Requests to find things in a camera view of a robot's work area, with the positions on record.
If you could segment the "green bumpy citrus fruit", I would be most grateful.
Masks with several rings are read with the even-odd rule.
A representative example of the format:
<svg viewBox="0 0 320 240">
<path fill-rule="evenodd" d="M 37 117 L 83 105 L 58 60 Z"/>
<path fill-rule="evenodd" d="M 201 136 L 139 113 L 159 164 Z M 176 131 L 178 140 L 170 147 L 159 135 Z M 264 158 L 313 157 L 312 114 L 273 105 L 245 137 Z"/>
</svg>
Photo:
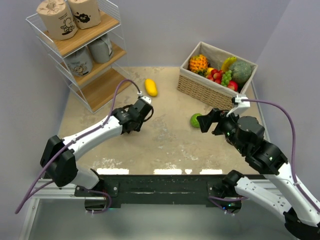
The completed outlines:
<svg viewBox="0 0 320 240">
<path fill-rule="evenodd" d="M 199 116 L 202 116 L 201 113 L 195 113 L 191 116 L 190 118 L 190 125 L 193 127 L 193 128 L 200 128 L 200 124 L 199 124 L 199 121 L 197 119 L 197 117 Z"/>
</svg>

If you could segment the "dark grey towel roll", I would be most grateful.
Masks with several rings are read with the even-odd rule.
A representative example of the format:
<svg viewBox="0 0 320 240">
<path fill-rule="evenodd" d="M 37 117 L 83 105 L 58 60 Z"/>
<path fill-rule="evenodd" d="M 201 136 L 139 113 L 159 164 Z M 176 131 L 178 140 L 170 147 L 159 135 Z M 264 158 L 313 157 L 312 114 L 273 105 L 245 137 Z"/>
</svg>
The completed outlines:
<svg viewBox="0 0 320 240">
<path fill-rule="evenodd" d="M 114 54 L 112 43 L 107 33 L 89 43 L 88 49 L 93 60 L 98 64 L 109 62 Z"/>
</svg>

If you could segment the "grey paper towel roll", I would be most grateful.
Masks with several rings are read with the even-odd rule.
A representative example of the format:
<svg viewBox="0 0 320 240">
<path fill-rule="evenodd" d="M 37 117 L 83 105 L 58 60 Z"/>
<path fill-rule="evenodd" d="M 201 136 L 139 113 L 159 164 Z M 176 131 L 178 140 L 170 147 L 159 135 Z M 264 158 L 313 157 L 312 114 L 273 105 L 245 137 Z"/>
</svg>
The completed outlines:
<svg viewBox="0 0 320 240">
<path fill-rule="evenodd" d="M 86 47 L 79 49 L 65 58 L 65 63 L 71 73 L 77 77 L 89 74 L 93 69 L 93 61 Z"/>
</svg>

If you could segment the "brown roll with black print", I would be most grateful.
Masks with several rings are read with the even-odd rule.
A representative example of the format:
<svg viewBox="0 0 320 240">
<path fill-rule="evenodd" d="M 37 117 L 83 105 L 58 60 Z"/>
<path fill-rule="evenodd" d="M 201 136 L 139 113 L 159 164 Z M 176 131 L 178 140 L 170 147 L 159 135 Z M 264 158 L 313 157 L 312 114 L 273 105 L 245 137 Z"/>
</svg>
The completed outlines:
<svg viewBox="0 0 320 240">
<path fill-rule="evenodd" d="M 78 28 L 88 29 L 101 23 L 101 14 L 96 0 L 67 0 L 67 3 Z"/>
</svg>

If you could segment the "brown paper towel roll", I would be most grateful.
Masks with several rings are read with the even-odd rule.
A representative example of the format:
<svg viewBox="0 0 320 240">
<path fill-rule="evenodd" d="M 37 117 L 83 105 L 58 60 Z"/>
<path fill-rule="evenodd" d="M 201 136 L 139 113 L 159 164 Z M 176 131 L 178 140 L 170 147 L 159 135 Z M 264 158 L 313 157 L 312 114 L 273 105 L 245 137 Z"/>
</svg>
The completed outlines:
<svg viewBox="0 0 320 240">
<path fill-rule="evenodd" d="M 72 38 L 78 31 L 74 17 L 64 0 L 44 0 L 37 9 L 49 36 L 63 41 Z"/>
</svg>

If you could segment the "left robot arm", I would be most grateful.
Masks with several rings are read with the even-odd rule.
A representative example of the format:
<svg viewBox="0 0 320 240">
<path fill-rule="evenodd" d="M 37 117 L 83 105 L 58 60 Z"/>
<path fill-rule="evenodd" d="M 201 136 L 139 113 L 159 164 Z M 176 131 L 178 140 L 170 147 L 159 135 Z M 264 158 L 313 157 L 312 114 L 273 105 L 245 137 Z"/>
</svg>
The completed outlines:
<svg viewBox="0 0 320 240">
<path fill-rule="evenodd" d="M 134 104 L 114 109 L 103 120 L 64 139 L 54 135 L 46 143 L 40 165 L 57 187 L 74 184 L 99 196 L 104 180 L 93 169 L 82 169 L 77 161 L 104 141 L 132 131 L 139 132 L 154 113 L 150 97 L 142 96 Z"/>
</svg>

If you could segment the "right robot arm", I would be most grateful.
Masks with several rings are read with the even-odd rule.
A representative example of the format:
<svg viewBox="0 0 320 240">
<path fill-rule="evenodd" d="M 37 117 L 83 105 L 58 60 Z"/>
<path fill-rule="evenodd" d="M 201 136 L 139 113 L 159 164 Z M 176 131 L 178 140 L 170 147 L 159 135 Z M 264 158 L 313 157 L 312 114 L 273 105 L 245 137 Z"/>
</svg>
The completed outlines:
<svg viewBox="0 0 320 240">
<path fill-rule="evenodd" d="M 265 128 L 252 116 L 236 116 L 226 110 L 212 109 L 209 114 L 197 116 L 200 130 L 208 132 L 211 124 L 216 127 L 213 135 L 224 135 L 244 157 L 251 168 L 268 179 L 281 193 L 278 196 L 258 186 L 242 173 L 232 170 L 216 187 L 218 200 L 238 195 L 247 198 L 277 216 L 285 228 L 299 240 L 318 240 L 320 238 L 320 202 L 307 200 L 296 183 L 291 165 L 283 152 L 273 143 L 264 139 Z"/>
</svg>

